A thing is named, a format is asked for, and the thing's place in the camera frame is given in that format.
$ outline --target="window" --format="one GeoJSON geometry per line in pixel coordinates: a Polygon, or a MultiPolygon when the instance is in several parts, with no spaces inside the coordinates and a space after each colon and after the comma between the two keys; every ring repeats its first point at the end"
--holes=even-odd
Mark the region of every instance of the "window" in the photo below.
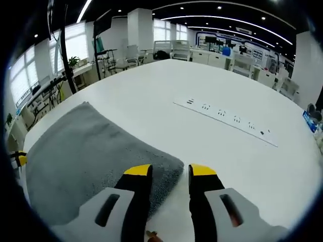
{"type": "MultiPolygon", "coordinates": [[[[54,33],[55,38],[51,36],[49,41],[49,56],[51,70],[55,72],[55,47],[56,40],[60,35],[59,31],[54,33]]],[[[88,58],[87,42],[86,42],[86,31],[85,23],[74,24],[65,28],[65,43],[66,43],[66,54],[67,59],[76,56],[80,59],[88,58]]],[[[61,49],[59,46],[58,59],[57,59],[57,71],[60,72],[64,69],[64,64],[61,57],[61,49]]]]}
{"type": "Polygon", "coordinates": [[[153,21],[153,40],[170,40],[171,39],[171,23],[167,21],[153,21]]]}
{"type": "Polygon", "coordinates": [[[16,108],[39,84],[36,64],[35,47],[30,47],[10,69],[10,90],[16,108]]]}
{"type": "Polygon", "coordinates": [[[187,40],[187,27],[184,25],[176,25],[176,39],[187,40]]]}

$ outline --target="black ceiling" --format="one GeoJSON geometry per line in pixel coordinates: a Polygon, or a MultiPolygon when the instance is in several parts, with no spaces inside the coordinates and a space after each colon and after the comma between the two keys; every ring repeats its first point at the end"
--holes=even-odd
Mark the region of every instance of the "black ceiling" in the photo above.
{"type": "MultiPolygon", "coordinates": [[[[86,0],[55,0],[55,4],[69,2],[67,16],[66,16],[66,25],[74,24],[77,21],[77,18],[86,2],[86,0]]],[[[146,8],[146,9],[157,9],[163,6],[172,5],[175,3],[182,3],[183,0],[171,1],[106,1],[106,0],[92,0],[87,11],[85,12],[83,19],[87,22],[94,21],[104,12],[111,9],[111,16],[117,15],[126,15],[128,12],[136,8],[146,8]]],[[[278,20],[277,18],[266,14],[262,11],[248,8],[241,5],[235,5],[226,3],[228,1],[190,1],[190,3],[182,3],[179,5],[167,6],[165,8],[157,9],[154,11],[155,18],[163,19],[168,17],[175,16],[184,16],[184,15],[210,15],[210,16],[222,16],[228,18],[234,18],[250,22],[283,36],[293,43],[293,45],[288,44],[279,37],[268,33],[257,27],[239,23],[231,20],[223,19],[214,19],[214,18],[187,18],[187,19],[172,19],[172,23],[184,24],[187,22],[187,26],[202,26],[202,27],[214,27],[222,28],[236,31],[235,27],[241,27],[255,32],[259,39],[262,39],[268,43],[272,43],[276,46],[276,42],[279,44],[275,48],[277,52],[283,54],[287,53],[288,55],[293,55],[295,53],[295,42],[296,34],[306,31],[308,29],[305,15],[302,13],[301,8],[298,8],[294,1],[292,0],[230,0],[231,3],[238,3],[243,5],[248,5],[253,8],[257,8],[268,12],[272,15],[275,15],[289,24],[293,25],[296,29],[293,29],[286,23],[278,20]]],[[[47,26],[47,1],[40,1],[38,8],[30,21],[27,23],[25,28],[24,36],[22,37],[22,44],[20,48],[16,51],[16,54],[19,55],[25,51],[28,47],[33,44],[37,44],[40,41],[48,38],[48,26],[47,26]]],[[[61,14],[54,11],[54,18],[61,18],[61,14]]],[[[53,28],[58,29],[57,22],[54,21],[53,28]]]]}

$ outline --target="desk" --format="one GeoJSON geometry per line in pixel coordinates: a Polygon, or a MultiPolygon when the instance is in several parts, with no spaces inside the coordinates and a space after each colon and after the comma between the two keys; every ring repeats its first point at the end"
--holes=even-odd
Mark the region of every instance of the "desk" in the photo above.
{"type": "Polygon", "coordinates": [[[203,49],[190,49],[192,53],[192,59],[195,63],[206,64],[212,67],[218,67],[225,70],[229,70],[231,57],[222,55],[220,53],[207,51],[203,49]]]}
{"type": "Polygon", "coordinates": [[[216,170],[225,187],[259,208],[262,219],[288,229],[320,187],[321,154],[303,110],[252,79],[173,59],[129,69],[59,104],[27,134],[24,150],[28,152],[52,124],[84,101],[136,138],[184,162],[178,185],[147,223],[147,229],[157,230],[163,241],[194,241],[190,163],[216,170]],[[193,97],[248,117],[268,127],[278,147],[173,104],[177,97],[193,97]]]}
{"type": "Polygon", "coordinates": [[[73,70],[74,77],[77,77],[77,76],[79,76],[79,75],[81,75],[81,74],[83,74],[85,72],[88,72],[89,70],[92,69],[92,66],[93,65],[94,64],[92,64],[92,63],[88,63],[88,64],[86,64],[86,65],[84,65],[82,67],[79,67],[79,68],[74,69],[73,70]]]}

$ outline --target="gray cloth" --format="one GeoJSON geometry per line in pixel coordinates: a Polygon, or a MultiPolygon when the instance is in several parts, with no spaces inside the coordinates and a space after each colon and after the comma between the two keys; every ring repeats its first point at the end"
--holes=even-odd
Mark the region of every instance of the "gray cloth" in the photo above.
{"type": "Polygon", "coordinates": [[[89,103],[72,109],[53,124],[27,154],[31,206],[49,225],[66,224],[79,208],[125,170],[152,164],[151,216],[183,173],[179,159],[133,137],[89,103]]]}

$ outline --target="ceiling light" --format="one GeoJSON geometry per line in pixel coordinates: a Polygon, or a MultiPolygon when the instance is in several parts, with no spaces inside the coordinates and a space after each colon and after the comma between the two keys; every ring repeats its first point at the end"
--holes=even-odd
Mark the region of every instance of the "ceiling light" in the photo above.
{"type": "Polygon", "coordinates": [[[89,7],[90,3],[92,2],[92,0],[87,0],[86,3],[84,4],[84,7],[82,8],[82,11],[79,15],[79,17],[77,18],[76,23],[78,24],[79,22],[81,22],[81,19],[85,13],[85,11],[87,10],[87,8],[89,7]]]}
{"type": "Polygon", "coordinates": [[[253,36],[250,36],[250,35],[247,35],[247,34],[239,33],[239,32],[236,32],[236,31],[232,31],[232,30],[229,30],[229,29],[219,29],[219,28],[211,28],[211,27],[198,27],[198,26],[188,26],[188,28],[192,28],[192,29],[193,29],[193,28],[196,28],[196,29],[203,28],[203,29],[215,29],[215,30],[227,31],[227,32],[231,32],[231,33],[235,33],[235,34],[240,34],[240,35],[243,35],[243,36],[247,36],[247,37],[249,37],[249,38],[256,39],[256,40],[261,41],[261,42],[263,42],[263,43],[265,43],[265,44],[267,44],[267,45],[270,45],[270,46],[274,47],[274,45],[269,44],[269,43],[267,43],[266,41],[263,41],[263,40],[261,40],[261,39],[258,39],[258,38],[256,38],[256,37],[253,37],[253,36]]]}
{"type": "Polygon", "coordinates": [[[290,45],[293,45],[292,42],[288,41],[287,39],[285,39],[283,36],[280,36],[279,34],[276,34],[275,32],[269,30],[269,29],[266,29],[266,28],[263,28],[259,25],[256,25],[256,24],[252,24],[252,23],[249,23],[249,22],[246,22],[246,21],[242,21],[242,20],[239,20],[239,19],[232,19],[232,18],[227,18],[227,17],[221,17],[221,16],[209,16],[209,15],[186,15],[186,16],[177,16],[177,17],[170,17],[170,18],[164,18],[164,19],[161,19],[161,20],[169,20],[169,19],[180,19],[180,18],[216,18],[216,19],[226,19],[226,20],[232,20],[232,21],[237,21],[237,22],[240,22],[240,23],[244,23],[244,24],[249,24],[249,25],[252,25],[254,27],[257,27],[257,28],[260,28],[260,29],[263,29],[271,34],[274,34],[276,35],[277,37],[283,39],[284,41],[286,41],[287,43],[289,43],[290,45]]]}

